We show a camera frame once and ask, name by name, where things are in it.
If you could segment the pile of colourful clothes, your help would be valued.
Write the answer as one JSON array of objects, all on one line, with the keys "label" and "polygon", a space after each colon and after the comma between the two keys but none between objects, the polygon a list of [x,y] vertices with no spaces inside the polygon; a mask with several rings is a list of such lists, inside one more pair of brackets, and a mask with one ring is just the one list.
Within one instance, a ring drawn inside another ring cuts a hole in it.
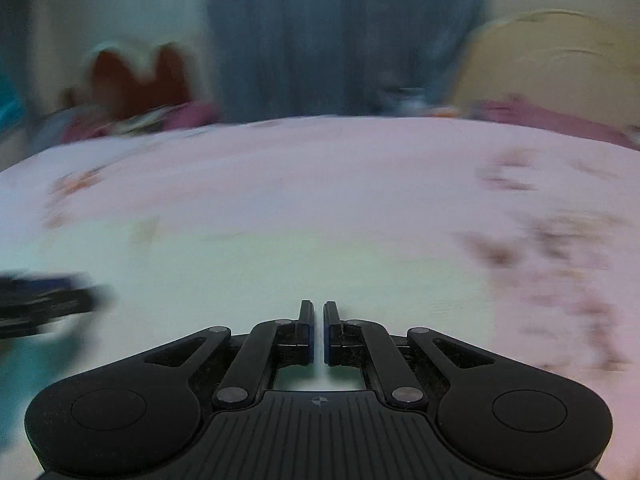
[{"label": "pile of colourful clothes", "polygon": [[219,108],[203,101],[159,107],[128,119],[115,119],[95,105],[73,107],[65,114],[67,117],[63,119],[63,125],[53,129],[53,144],[71,144],[109,136],[144,136],[221,122]]}]

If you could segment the blue curtain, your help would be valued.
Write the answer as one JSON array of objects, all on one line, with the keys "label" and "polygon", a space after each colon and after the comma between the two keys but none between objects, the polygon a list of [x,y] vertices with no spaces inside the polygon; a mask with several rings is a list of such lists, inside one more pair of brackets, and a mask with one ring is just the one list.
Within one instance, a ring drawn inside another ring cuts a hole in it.
[{"label": "blue curtain", "polygon": [[445,103],[487,0],[204,0],[229,122]]}]

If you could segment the pink floral bed sheet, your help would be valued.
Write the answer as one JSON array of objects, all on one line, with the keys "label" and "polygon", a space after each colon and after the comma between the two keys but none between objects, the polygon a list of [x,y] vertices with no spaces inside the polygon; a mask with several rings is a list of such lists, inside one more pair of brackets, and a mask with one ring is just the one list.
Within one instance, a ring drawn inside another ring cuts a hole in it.
[{"label": "pink floral bed sheet", "polygon": [[309,234],[484,274],[493,352],[614,417],[600,471],[639,474],[639,154],[515,126],[303,118],[51,148],[1,175],[1,251],[83,224]]}]

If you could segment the cream round headboard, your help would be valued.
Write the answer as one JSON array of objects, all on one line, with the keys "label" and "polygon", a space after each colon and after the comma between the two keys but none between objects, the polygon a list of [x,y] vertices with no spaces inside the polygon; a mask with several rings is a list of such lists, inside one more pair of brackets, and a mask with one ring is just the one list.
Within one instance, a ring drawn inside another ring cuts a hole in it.
[{"label": "cream round headboard", "polygon": [[600,124],[639,125],[639,32],[567,10],[523,12],[472,33],[448,102],[529,103]]}]

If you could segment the cream white knit garment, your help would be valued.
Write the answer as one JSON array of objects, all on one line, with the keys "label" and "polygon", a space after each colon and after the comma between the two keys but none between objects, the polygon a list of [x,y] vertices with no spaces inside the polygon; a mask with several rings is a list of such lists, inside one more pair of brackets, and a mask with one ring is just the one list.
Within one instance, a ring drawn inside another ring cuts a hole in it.
[{"label": "cream white knit garment", "polygon": [[10,271],[70,272],[103,288],[104,306],[15,341],[1,360],[1,474],[32,479],[24,434],[29,401],[58,378],[167,344],[213,325],[235,333],[295,318],[300,303],[337,303],[400,334],[412,326],[488,347],[492,312],[471,263],[400,256],[374,243],[309,234],[141,234],[132,224],[83,224],[6,246]]}]

